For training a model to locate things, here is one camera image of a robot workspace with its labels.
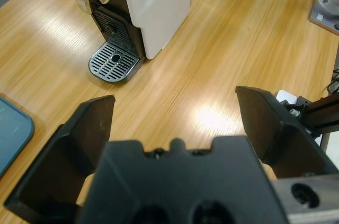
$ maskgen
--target metal stand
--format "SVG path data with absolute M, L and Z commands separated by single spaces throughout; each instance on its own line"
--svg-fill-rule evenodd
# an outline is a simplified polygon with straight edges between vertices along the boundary
M 314 0 L 309 20 L 339 35 L 339 0 Z

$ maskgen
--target cable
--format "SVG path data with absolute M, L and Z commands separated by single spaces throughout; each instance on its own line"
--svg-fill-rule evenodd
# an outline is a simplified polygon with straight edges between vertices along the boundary
M 339 86 L 337 86 L 333 91 L 329 89 L 334 83 L 339 83 L 339 69 L 335 69 L 333 71 L 333 74 L 336 74 L 336 75 L 332 76 L 331 83 L 326 88 L 329 94 L 334 94 L 334 93 L 339 92 Z

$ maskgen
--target black panel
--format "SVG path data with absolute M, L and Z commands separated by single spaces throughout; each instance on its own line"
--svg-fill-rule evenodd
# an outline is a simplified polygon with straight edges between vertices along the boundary
M 214 139 L 211 151 L 143 152 L 109 142 L 79 223 L 288 223 L 246 137 Z

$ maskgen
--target white object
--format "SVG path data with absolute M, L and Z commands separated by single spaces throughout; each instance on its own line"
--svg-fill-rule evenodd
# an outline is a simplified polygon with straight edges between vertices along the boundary
M 333 164 L 339 169 L 339 131 L 329 134 L 329 140 L 326 148 L 326 155 Z
M 191 0 L 126 0 L 132 23 L 141 28 L 146 57 L 153 59 L 187 17 Z

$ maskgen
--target white coffee machine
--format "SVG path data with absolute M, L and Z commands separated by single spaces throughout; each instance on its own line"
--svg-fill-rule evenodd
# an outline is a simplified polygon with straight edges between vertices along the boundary
M 162 50 L 189 13 L 191 0 L 76 0 L 91 14 L 106 42 L 90 71 L 110 82 L 129 80 L 144 60 Z

